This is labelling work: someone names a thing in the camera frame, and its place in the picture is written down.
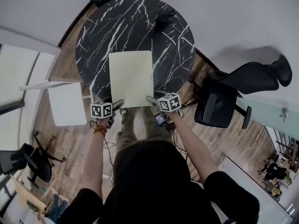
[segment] black sleeve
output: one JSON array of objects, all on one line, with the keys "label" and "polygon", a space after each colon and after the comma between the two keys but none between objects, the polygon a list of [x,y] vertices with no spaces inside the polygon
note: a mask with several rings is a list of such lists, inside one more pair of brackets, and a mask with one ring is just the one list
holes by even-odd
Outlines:
[{"label": "black sleeve", "polygon": [[57,224],[92,224],[103,210],[103,202],[98,194],[90,189],[81,189],[72,203],[65,209]]},{"label": "black sleeve", "polygon": [[239,186],[226,173],[210,174],[204,184],[204,192],[229,219],[239,224],[256,224],[260,203],[258,199]]}]

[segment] forearm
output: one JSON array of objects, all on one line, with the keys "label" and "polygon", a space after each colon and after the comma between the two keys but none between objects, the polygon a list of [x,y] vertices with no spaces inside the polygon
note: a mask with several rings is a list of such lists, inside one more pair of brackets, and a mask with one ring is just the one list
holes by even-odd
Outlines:
[{"label": "forearm", "polygon": [[171,119],[177,127],[192,164],[195,166],[202,183],[204,183],[211,173],[218,171],[208,148],[177,113],[172,114]]},{"label": "forearm", "polygon": [[103,143],[104,136],[100,132],[93,135],[83,167],[83,188],[96,192],[102,199],[103,181]]}]

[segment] desk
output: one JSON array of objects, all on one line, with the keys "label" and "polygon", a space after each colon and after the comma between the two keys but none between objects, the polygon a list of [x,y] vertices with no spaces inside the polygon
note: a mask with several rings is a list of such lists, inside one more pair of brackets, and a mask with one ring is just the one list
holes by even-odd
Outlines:
[{"label": "desk", "polygon": [[162,34],[155,31],[159,13],[174,10],[159,0],[113,0],[85,22],[76,44],[76,60],[84,83],[99,96],[111,96],[109,53],[152,51],[154,90],[177,92],[193,66],[194,39],[185,19],[175,11]]}]

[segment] wooden floor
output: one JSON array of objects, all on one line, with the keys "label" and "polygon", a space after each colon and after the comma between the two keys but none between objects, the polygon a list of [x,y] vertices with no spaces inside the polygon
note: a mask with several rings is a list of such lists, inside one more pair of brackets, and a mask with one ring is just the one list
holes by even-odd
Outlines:
[{"label": "wooden floor", "polygon": [[[51,77],[80,79],[75,61],[77,36],[84,22],[90,14],[95,11],[95,9],[96,7],[92,6],[86,12],[66,39],[62,47],[61,55],[52,70]],[[211,70],[212,69],[198,55],[196,55],[191,77],[199,85],[201,85],[202,79]],[[82,89],[84,92],[88,92],[88,89],[83,84]],[[187,82],[179,93],[182,97],[183,103],[187,103],[190,99],[192,99],[191,85]],[[91,120],[89,104],[90,100],[85,99],[84,105],[86,117],[88,120]],[[246,130],[242,130],[243,117],[237,112],[235,112],[233,120],[227,129],[203,126],[195,123],[193,120],[195,109],[196,106],[185,109],[184,120],[208,146],[215,163],[219,165],[226,156],[229,156],[253,179],[260,182],[261,177],[257,175],[257,170],[262,167],[263,160],[267,159],[274,152],[274,148],[264,127],[259,123],[251,121],[248,128]],[[120,126],[121,117],[118,114],[115,117],[115,123],[112,129],[107,133],[108,142],[115,143],[115,136],[120,130]],[[73,200],[80,189],[82,167],[93,136],[92,130],[89,129],[88,124],[84,126],[68,127],[55,126],[47,91],[44,92],[38,109],[35,130],[40,132],[41,140],[43,140],[44,144],[47,143],[51,135],[56,136],[56,140],[53,142],[49,153],[57,157],[65,157],[67,161],[64,163],[56,161],[53,162],[55,166],[53,167],[52,179],[55,177],[57,178],[54,188],[59,192],[59,194]],[[145,128],[141,115],[138,114],[135,119],[135,133],[137,137],[144,138],[144,131]],[[110,151],[112,159],[114,160],[115,147],[111,147]],[[190,161],[188,165],[190,167],[192,178],[196,181],[199,180],[199,176],[192,164],[190,164]],[[106,175],[110,175],[111,170],[112,167],[109,163],[108,150],[104,149],[104,173]],[[46,188],[48,186],[47,183],[44,183],[38,178],[36,182],[42,188]],[[104,179],[104,199],[110,190],[111,181]],[[42,194],[41,189],[34,189],[33,191],[38,195]]]}]

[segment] black and white marker cube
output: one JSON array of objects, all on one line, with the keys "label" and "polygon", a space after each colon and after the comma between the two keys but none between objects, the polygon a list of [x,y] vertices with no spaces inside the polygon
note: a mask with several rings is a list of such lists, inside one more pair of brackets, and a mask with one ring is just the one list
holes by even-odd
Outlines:
[{"label": "black and white marker cube", "polygon": [[112,116],[112,104],[106,102],[95,102],[90,104],[93,118],[103,119]]},{"label": "black and white marker cube", "polygon": [[176,93],[170,93],[162,98],[159,98],[158,102],[160,110],[163,112],[172,112],[182,107],[179,95]]}]

